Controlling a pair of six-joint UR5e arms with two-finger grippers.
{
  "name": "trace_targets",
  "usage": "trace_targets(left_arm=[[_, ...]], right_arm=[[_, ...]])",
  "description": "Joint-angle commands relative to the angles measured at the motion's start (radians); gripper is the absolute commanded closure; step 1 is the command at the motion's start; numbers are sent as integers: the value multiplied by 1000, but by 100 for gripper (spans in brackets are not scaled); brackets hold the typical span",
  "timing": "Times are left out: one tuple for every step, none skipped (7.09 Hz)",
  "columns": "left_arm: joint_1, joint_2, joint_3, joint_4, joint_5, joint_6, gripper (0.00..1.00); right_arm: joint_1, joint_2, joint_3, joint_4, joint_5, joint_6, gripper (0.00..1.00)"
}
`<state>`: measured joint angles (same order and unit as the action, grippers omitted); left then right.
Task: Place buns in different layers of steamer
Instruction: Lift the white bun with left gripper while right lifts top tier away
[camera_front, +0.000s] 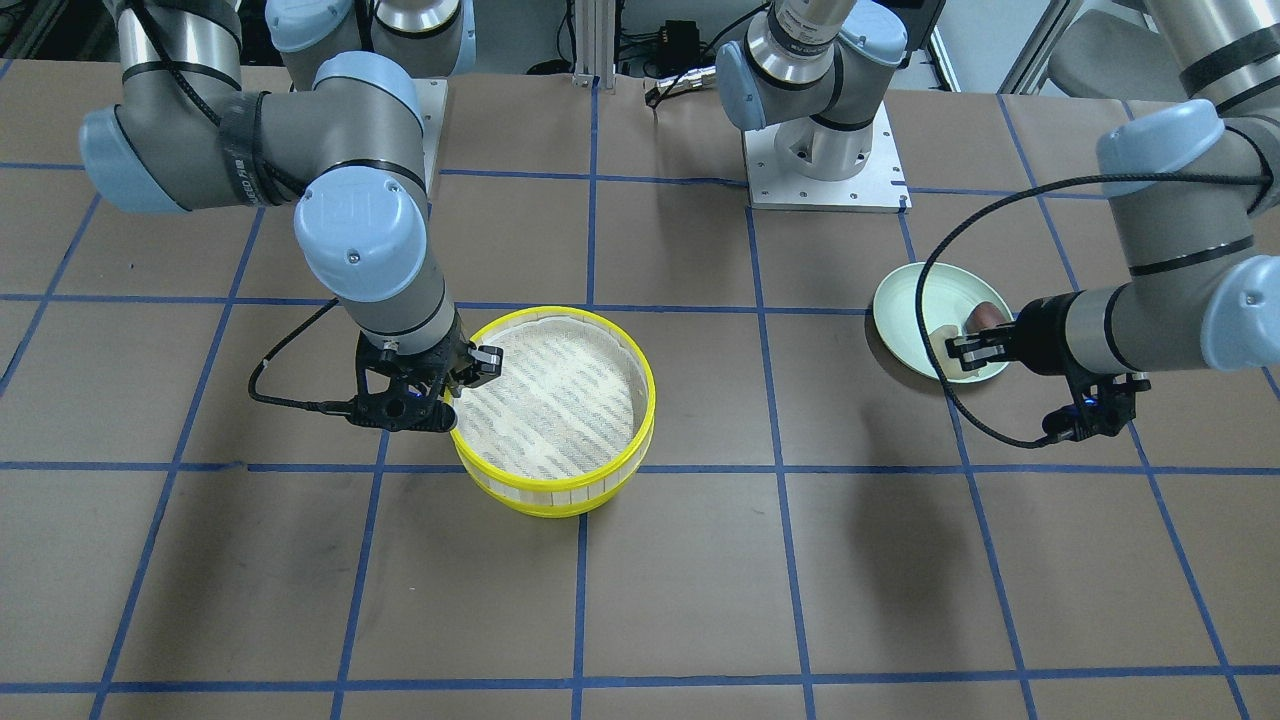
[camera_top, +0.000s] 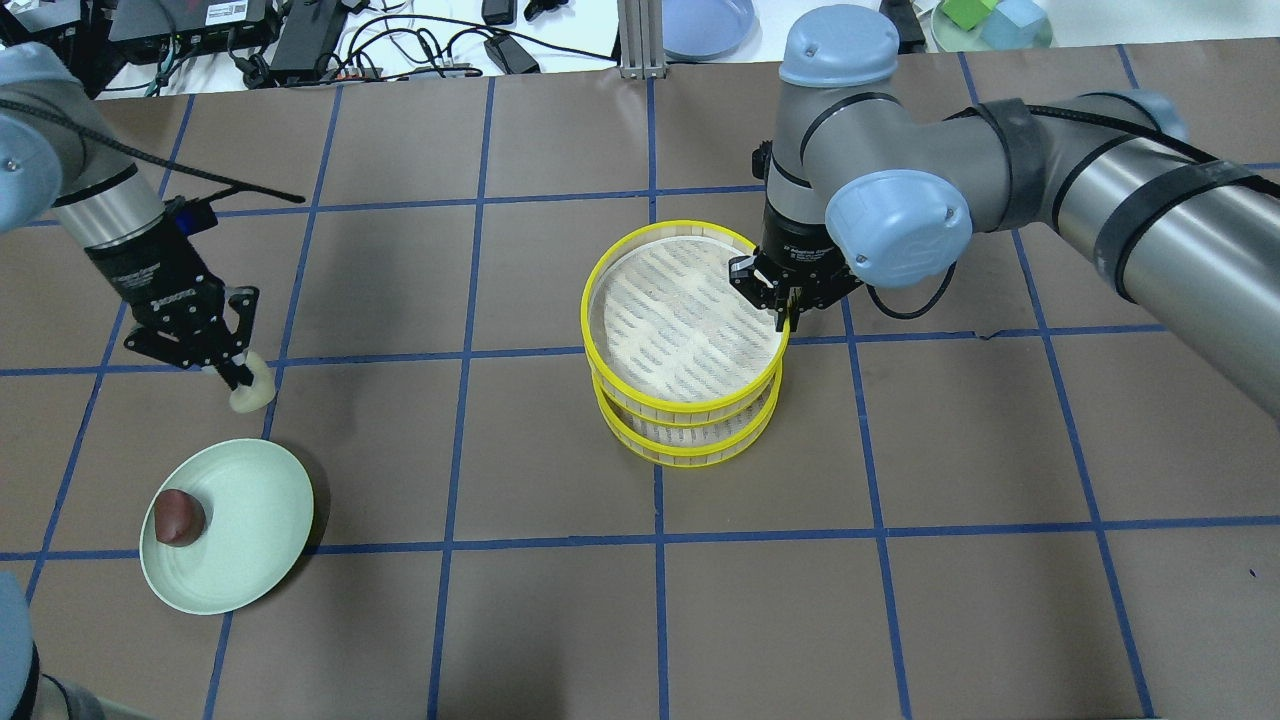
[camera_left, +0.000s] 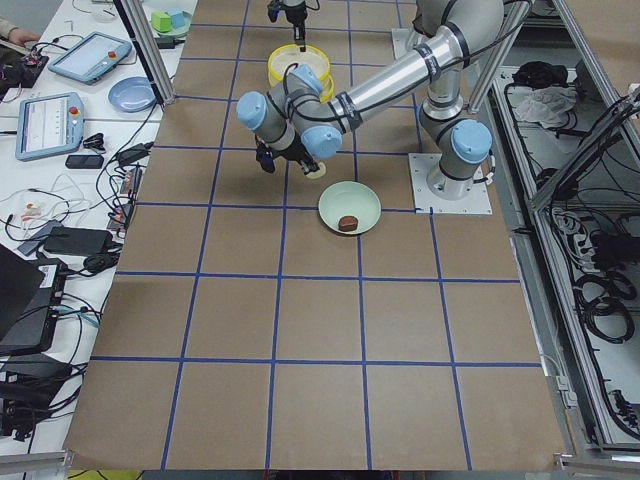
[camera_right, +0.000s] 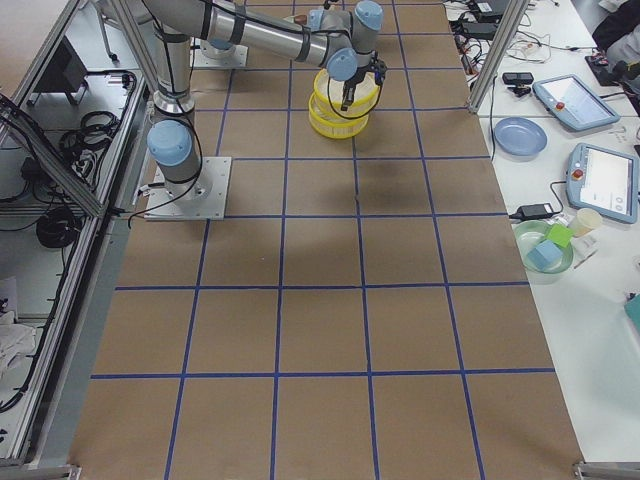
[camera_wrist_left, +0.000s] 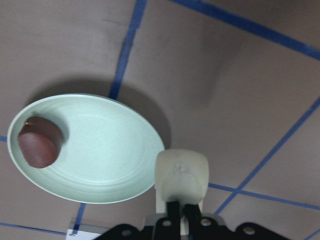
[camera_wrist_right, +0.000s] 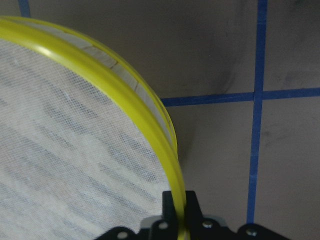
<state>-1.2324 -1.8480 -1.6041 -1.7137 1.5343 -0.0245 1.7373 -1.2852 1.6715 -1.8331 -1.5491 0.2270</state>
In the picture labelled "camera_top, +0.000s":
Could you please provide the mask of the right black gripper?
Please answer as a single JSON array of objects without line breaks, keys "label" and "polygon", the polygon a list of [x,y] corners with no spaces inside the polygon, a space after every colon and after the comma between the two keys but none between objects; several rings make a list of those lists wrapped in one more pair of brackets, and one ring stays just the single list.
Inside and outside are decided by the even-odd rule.
[{"label": "right black gripper", "polygon": [[823,224],[765,215],[762,242],[728,263],[728,282],[754,307],[773,311],[774,331],[791,331],[791,313],[827,309],[863,286]]}]

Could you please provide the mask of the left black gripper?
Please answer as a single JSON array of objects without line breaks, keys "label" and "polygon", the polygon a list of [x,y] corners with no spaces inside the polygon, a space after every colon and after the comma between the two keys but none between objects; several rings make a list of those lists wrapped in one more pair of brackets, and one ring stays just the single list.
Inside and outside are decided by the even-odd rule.
[{"label": "left black gripper", "polygon": [[211,199],[177,196],[152,228],[86,255],[134,318],[125,348],[183,370],[210,369],[229,389],[250,388],[260,288],[228,287],[198,255],[191,234],[216,224]]}]

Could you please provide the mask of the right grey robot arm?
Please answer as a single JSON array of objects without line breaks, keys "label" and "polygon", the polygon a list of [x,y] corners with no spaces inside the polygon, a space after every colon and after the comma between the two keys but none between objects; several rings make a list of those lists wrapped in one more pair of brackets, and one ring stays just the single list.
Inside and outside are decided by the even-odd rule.
[{"label": "right grey robot arm", "polygon": [[977,233],[1042,223],[1277,414],[1274,182],[1190,146],[1148,91],[978,102],[919,124],[890,85],[897,47],[864,6],[820,6],[791,27],[774,137],[753,159],[762,246],[710,269],[731,307],[785,331],[859,286],[950,270]]}]

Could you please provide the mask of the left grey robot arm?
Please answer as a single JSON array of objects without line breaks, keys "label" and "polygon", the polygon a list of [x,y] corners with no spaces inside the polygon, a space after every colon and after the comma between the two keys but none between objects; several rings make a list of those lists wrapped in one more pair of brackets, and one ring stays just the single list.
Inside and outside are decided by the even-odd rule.
[{"label": "left grey robot arm", "polygon": [[228,286],[191,241],[216,225],[214,196],[163,200],[140,168],[197,170],[118,140],[50,47],[5,47],[1,68],[3,228],[51,213],[129,307],[131,351],[216,373],[233,389],[261,383],[259,291]]}]

